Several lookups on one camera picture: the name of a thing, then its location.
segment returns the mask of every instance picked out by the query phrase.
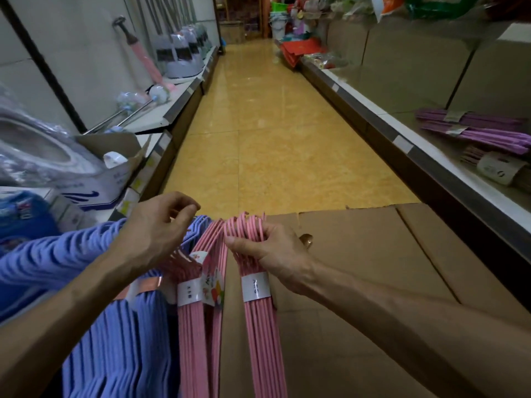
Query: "purple item bundle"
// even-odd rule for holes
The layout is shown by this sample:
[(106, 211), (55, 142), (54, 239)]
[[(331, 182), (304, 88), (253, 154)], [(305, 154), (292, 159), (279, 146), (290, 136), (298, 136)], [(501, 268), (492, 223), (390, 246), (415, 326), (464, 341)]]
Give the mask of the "purple item bundle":
[[(421, 108), (415, 112), (415, 117), (422, 121), (447, 122), (445, 117), (448, 113), (449, 111), (445, 109)], [(525, 123), (527, 123), (527, 119), (489, 116), (487, 114), (479, 114), (471, 111), (462, 114), (459, 121), (455, 121), (455, 124), (461, 124), (462, 126), (493, 128), (496, 130), (516, 132), (521, 130)]]
[(423, 130), (490, 145), (517, 155), (529, 152), (531, 135), (510, 130), (521, 128), (525, 119), (469, 112), (459, 115), (459, 123), (456, 123), (445, 121), (445, 118), (448, 120), (447, 114), (443, 109), (419, 109), (415, 116), (422, 121)]

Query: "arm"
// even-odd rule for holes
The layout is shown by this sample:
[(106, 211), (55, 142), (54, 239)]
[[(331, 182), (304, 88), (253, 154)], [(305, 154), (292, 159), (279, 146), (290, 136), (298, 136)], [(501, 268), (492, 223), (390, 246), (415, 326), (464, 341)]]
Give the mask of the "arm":
[(265, 231), (262, 243), (226, 243), (349, 322), (435, 395), (529, 396), (528, 330), (457, 303), (363, 281), (316, 260), (291, 229), (268, 224)]
[[(199, 205), (168, 193), (137, 205), (109, 250), (49, 300), (0, 328), (3, 396), (39, 396), (124, 287), (181, 244)], [(174, 221), (170, 212), (180, 210)]]

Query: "forearm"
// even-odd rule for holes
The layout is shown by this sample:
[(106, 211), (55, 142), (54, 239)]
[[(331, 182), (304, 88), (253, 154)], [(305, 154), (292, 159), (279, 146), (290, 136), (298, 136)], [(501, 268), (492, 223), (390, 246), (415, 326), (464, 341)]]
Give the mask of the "forearm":
[(527, 396), (527, 331), (457, 303), (362, 281), (317, 261), (304, 293), (375, 342), (437, 396)]
[(134, 278), (102, 255), (56, 295), (0, 328), (4, 396), (39, 396), (110, 301)]

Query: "green package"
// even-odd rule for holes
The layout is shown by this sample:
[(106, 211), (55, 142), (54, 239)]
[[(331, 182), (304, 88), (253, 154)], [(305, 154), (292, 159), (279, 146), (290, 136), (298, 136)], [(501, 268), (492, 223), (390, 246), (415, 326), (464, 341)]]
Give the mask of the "green package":
[(405, 0), (412, 19), (456, 19), (470, 10), (477, 0)]

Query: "store aisle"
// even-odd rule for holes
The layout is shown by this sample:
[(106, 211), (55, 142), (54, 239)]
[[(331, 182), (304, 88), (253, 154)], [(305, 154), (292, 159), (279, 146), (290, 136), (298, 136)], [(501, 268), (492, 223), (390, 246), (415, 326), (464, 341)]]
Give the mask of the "store aisle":
[(202, 214), (269, 215), (417, 202), (270, 40), (227, 47), (165, 191)]

